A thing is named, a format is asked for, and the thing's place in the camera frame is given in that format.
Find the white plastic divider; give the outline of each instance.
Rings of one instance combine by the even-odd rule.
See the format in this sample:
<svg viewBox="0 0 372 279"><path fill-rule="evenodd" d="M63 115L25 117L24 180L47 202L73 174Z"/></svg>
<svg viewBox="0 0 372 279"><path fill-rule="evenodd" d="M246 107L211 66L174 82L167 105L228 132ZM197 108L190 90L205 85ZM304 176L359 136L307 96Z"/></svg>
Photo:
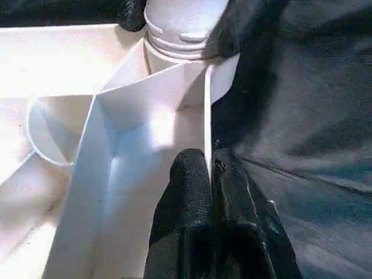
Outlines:
<svg viewBox="0 0 372 279"><path fill-rule="evenodd" d="M231 77L215 72L234 64L215 65L207 80L206 66L217 60L152 69L151 55L160 55L145 44L131 50L92 102L45 279L142 278L173 159L199 148L210 167L210 104L218 98L210 96L212 83L225 84L219 97L226 93Z"/></svg>

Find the white surface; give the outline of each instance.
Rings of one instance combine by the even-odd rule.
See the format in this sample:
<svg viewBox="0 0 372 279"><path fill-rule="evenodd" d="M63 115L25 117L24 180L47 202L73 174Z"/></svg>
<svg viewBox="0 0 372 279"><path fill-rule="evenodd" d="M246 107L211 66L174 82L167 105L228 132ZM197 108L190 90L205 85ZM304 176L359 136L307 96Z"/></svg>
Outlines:
<svg viewBox="0 0 372 279"><path fill-rule="evenodd" d="M45 214L63 196L67 181L60 168L33 152L0 185L0 266L44 221Z"/></svg>
<svg viewBox="0 0 372 279"><path fill-rule="evenodd" d="M27 135L35 151L58 166L70 166L77 152L92 96L36 100L27 115Z"/></svg>
<svg viewBox="0 0 372 279"><path fill-rule="evenodd" d="M0 96L95 94L143 33L116 24L0 28Z"/></svg>
<svg viewBox="0 0 372 279"><path fill-rule="evenodd" d="M231 88L234 81L240 53L210 65L206 71L206 84L210 90L210 102L215 103L221 99Z"/></svg>
<svg viewBox="0 0 372 279"><path fill-rule="evenodd" d="M133 53L145 55L143 42ZM133 83L94 99L44 278L142 277L171 163L185 148L204 150L205 66L132 73Z"/></svg>
<svg viewBox="0 0 372 279"><path fill-rule="evenodd" d="M143 40L123 62L124 69L132 69L133 82L129 83L126 76L115 75L126 81L125 86L99 94L102 106L118 130L123 131L148 121L158 111L176 110L203 103L206 62L178 64L150 74L149 66L131 67L131 64L138 60L133 57L140 56L145 56Z"/></svg>

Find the black fabric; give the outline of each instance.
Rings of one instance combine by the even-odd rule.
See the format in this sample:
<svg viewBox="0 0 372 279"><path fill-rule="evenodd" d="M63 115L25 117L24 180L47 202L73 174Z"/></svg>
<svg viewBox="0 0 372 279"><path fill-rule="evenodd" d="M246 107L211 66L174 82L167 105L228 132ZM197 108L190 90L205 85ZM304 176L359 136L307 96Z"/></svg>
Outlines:
<svg viewBox="0 0 372 279"><path fill-rule="evenodd" d="M186 149L153 218L144 278L208 278L213 274L212 192L203 153Z"/></svg>
<svg viewBox="0 0 372 279"><path fill-rule="evenodd" d="M371 278L372 1L266 2L276 23L221 32L241 57L212 107L213 149L276 203L304 278Z"/></svg>

